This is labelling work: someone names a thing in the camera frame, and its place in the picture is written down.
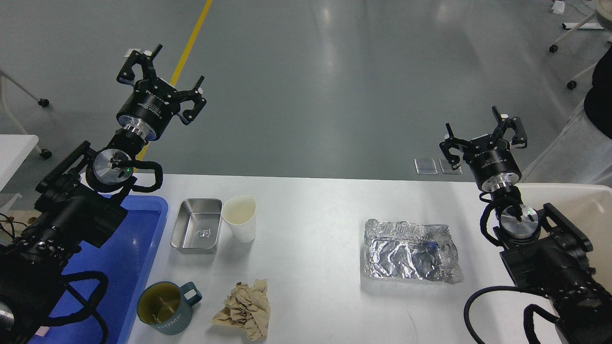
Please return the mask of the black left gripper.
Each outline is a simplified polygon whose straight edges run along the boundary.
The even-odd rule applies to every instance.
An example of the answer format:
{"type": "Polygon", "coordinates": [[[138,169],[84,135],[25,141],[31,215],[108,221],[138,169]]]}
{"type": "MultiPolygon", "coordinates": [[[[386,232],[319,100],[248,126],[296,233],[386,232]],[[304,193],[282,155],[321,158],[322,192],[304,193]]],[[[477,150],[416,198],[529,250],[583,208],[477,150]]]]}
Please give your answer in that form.
{"type": "MultiPolygon", "coordinates": [[[[157,45],[152,52],[140,53],[132,50],[120,68],[117,82],[124,85],[136,85],[134,67],[139,65],[142,71],[142,81],[148,80],[157,85],[159,80],[153,61],[159,54],[162,45],[157,45]]],[[[136,127],[142,131],[146,141],[158,140],[170,124],[173,116],[177,116],[184,126],[191,124],[207,104],[203,98],[201,85],[205,76],[201,75],[194,87],[186,91],[177,91],[173,85],[161,80],[162,84],[156,89],[157,94],[149,91],[133,91],[124,105],[117,113],[117,120],[121,127],[136,127]],[[185,102],[192,102],[191,109],[181,110],[185,102]]]]}

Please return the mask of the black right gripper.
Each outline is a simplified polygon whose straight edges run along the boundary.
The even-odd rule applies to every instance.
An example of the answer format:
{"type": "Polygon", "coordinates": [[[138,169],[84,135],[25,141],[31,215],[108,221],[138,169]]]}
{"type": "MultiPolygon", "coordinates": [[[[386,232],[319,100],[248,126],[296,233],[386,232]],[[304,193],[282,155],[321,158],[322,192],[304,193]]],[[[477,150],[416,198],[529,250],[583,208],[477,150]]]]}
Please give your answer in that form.
{"type": "Polygon", "coordinates": [[[526,148],[528,140],[518,116],[502,114],[496,106],[492,106],[492,115],[497,126],[491,135],[482,135],[470,141],[458,139],[451,125],[446,123],[447,133],[439,144],[442,155],[453,171],[461,167],[461,157],[452,154],[451,150],[465,153],[465,162],[472,170],[478,189],[486,193],[516,185],[522,178],[511,150],[526,148]]]}

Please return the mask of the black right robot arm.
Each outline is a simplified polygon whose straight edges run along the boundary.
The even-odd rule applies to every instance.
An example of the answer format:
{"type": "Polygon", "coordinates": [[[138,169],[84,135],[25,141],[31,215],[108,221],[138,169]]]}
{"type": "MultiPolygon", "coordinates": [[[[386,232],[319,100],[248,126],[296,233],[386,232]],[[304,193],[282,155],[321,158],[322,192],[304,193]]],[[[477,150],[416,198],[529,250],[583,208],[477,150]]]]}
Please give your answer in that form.
{"type": "Polygon", "coordinates": [[[612,299],[595,281],[595,268],[587,257],[593,244],[552,204],[535,210],[523,203],[518,183],[522,172],[512,148],[527,147],[527,135],[518,117],[492,107],[496,127],[490,134],[471,140],[455,137],[450,124],[439,147],[452,170],[467,163],[479,198],[486,204],[479,221],[481,234],[501,247],[500,257],[511,286],[486,287],[465,303],[463,320],[478,344],[470,321],[470,309],[480,296],[494,291],[522,292],[548,299],[555,313],[531,303],[523,310],[523,331],[530,344],[539,343],[534,316],[555,325],[565,344],[609,344],[612,341],[612,299]]]}

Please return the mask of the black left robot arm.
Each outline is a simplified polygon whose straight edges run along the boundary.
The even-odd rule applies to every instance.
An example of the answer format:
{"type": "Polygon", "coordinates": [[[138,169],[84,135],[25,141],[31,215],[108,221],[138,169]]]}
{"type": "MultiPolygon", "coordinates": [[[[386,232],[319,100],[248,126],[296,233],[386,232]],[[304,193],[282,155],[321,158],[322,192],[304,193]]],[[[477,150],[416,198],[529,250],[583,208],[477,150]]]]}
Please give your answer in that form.
{"type": "Polygon", "coordinates": [[[109,328],[98,305],[109,287],[101,271],[63,274],[81,252],[81,242],[101,247],[128,215],[122,206],[131,192],[152,193],[163,184],[162,166],[137,155],[160,139],[173,117],[192,123],[207,100],[200,76],[194,87],[179,91],[160,78],[153,52],[133,50],[117,81],[133,87],[118,111],[120,128],[100,150],[84,141],[35,188],[40,217],[21,235],[1,246],[1,342],[26,344],[40,327],[65,326],[94,318],[101,342],[109,328]]]}

